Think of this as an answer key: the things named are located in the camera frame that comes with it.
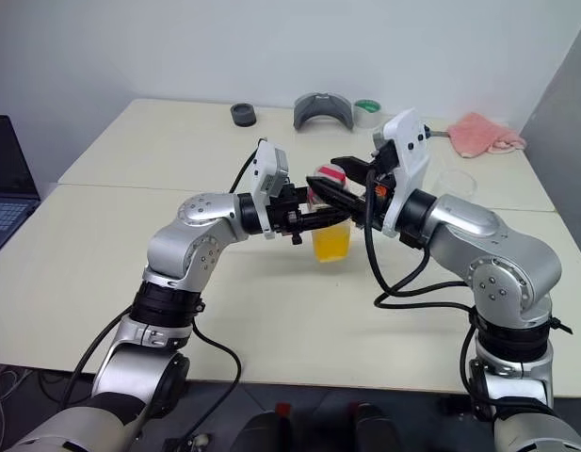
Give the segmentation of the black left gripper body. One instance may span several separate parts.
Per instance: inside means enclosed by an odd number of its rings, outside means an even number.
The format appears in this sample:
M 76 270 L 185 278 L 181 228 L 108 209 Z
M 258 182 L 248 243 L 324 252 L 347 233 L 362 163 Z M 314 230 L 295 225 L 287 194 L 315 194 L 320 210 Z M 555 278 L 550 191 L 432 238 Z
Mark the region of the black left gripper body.
M 300 245 L 300 219 L 302 216 L 300 206 L 304 202 L 299 202 L 295 189 L 296 186 L 283 186 L 277 197 L 270 199 L 270 204 L 266 208 L 269 224 L 276 234 L 290 235 L 293 245 Z

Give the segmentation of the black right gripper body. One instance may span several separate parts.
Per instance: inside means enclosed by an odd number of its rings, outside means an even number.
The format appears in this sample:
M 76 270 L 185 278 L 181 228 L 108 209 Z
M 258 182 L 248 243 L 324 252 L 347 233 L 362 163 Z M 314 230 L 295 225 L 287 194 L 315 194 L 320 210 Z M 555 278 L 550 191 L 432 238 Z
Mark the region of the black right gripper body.
M 395 168 L 399 161 L 395 142 L 388 140 L 373 153 L 369 162 L 365 179 L 365 225 L 380 232 L 395 232 L 395 223 L 386 221 L 391 203 L 395 196 Z

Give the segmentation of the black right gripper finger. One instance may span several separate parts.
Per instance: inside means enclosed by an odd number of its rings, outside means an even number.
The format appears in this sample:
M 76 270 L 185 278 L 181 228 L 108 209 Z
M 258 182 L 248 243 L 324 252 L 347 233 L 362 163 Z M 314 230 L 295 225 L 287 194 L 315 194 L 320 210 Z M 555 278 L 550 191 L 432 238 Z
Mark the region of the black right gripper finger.
M 322 176 L 308 176 L 306 181 L 309 188 L 325 204 L 350 214 L 352 219 L 365 219 L 363 198 Z
M 374 176 L 379 174 L 375 159 L 364 161 L 355 156 L 341 156 L 333 158 L 331 163 L 340 167 L 346 177 L 355 183 L 366 183 L 369 173 L 372 173 Z

